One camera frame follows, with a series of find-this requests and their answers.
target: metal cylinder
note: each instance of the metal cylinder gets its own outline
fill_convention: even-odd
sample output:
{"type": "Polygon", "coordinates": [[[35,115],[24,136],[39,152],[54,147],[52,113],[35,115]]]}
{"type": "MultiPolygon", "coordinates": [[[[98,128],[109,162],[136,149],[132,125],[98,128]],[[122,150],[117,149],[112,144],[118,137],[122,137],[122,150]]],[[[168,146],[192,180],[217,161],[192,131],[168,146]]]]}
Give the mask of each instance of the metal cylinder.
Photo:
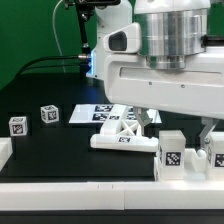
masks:
{"type": "Polygon", "coordinates": [[[183,68],[184,56],[204,51],[201,37],[207,32],[207,14],[207,9],[200,9],[136,15],[136,22],[140,24],[142,33],[142,48],[139,53],[148,56],[149,63],[151,58],[160,57],[154,59],[154,68],[160,62],[163,65],[159,67],[167,68],[164,66],[166,58],[169,64],[174,62],[174,68],[183,68]]]}

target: cube with marker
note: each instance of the cube with marker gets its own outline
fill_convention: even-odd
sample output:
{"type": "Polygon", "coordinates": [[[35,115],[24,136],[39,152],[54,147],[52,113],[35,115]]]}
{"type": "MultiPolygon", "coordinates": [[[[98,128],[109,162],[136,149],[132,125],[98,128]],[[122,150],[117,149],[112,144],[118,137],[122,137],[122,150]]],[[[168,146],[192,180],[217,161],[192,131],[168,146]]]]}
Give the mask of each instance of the cube with marker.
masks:
{"type": "Polygon", "coordinates": [[[59,111],[54,105],[44,106],[40,108],[41,119],[45,123],[53,123],[59,121],[59,111]]]}
{"type": "Polygon", "coordinates": [[[27,134],[27,118],[26,117],[11,117],[9,120],[9,129],[11,136],[23,136],[27,134]]]}
{"type": "Polygon", "coordinates": [[[185,144],[181,131],[160,131],[157,153],[160,180],[183,179],[185,144]]]}
{"type": "Polygon", "coordinates": [[[211,132],[207,145],[207,177],[224,180],[224,133],[211,132]]]}

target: white platform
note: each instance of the white platform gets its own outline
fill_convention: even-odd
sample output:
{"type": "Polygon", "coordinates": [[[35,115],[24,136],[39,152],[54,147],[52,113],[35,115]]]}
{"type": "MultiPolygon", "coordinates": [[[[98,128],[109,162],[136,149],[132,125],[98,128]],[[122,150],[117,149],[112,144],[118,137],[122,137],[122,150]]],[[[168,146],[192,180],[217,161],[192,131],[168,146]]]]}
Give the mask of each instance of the white platform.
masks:
{"type": "Polygon", "coordinates": [[[224,181],[0,184],[0,211],[224,209],[224,181]]]}

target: black cable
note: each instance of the black cable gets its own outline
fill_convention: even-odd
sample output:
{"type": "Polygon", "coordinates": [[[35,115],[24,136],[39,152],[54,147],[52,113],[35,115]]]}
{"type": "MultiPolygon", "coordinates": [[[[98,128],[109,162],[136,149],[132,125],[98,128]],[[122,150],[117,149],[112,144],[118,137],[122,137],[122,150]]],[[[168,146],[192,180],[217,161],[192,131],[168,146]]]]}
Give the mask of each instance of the black cable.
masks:
{"type": "Polygon", "coordinates": [[[25,65],[23,65],[22,68],[20,68],[20,70],[17,72],[15,78],[18,78],[19,75],[25,70],[27,69],[29,66],[38,63],[38,62],[42,62],[42,61],[53,61],[53,60],[71,60],[71,59],[78,59],[78,55],[72,55],[72,56],[49,56],[49,57],[42,57],[42,58],[37,58],[35,60],[32,60],[28,63],[26,63],[25,65]]]}
{"type": "Polygon", "coordinates": [[[35,67],[29,67],[29,68],[25,68],[23,69],[23,71],[20,73],[20,75],[27,71],[27,70],[32,70],[32,69],[42,69],[42,68],[61,68],[63,66],[66,66],[66,67],[74,67],[74,66],[79,66],[79,64],[72,64],[72,65],[46,65],[46,66],[35,66],[35,67]]]}

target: black table surface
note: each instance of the black table surface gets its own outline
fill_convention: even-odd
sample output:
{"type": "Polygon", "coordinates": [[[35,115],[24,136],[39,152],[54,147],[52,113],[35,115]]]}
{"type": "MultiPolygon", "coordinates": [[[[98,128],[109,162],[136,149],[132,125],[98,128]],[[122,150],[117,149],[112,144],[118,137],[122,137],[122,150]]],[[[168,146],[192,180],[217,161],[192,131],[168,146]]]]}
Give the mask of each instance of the black table surface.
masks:
{"type": "MultiPolygon", "coordinates": [[[[0,137],[9,137],[12,116],[28,118],[28,134],[12,137],[13,155],[0,183],[153,181],[153,154],[90,147],[101,124],[69,124],[76,104],[107,104],[101,86],[78,74],[26,74],[0,91],[0,137]],[[60,121],[45,124],[40,107],[55,105],[60,121]]],[[[161,129],[182,130],[187,146],[198,144],[199,117],[160,113],[161,129]]],[[[218,130],[223,130],[220,122],[218,130]]],[[[219,223],[223,211],[1,212],[0,223],[219,223]]]]}

